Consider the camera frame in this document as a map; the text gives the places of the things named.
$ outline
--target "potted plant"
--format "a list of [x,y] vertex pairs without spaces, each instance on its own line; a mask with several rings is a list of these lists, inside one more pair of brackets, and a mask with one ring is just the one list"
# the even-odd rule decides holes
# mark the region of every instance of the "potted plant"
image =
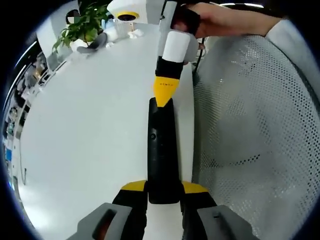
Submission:
[[53,45],[52,51],[58,52],[58,47],[60,45],[70,48],[70,44],[78,39],[89,46],[89,43],[95,40],[98,34],[103,31],[101,20],[108,20],[107,12],[107,5],[89,5],[77,22],[70,24],[61,31],[61,36]]

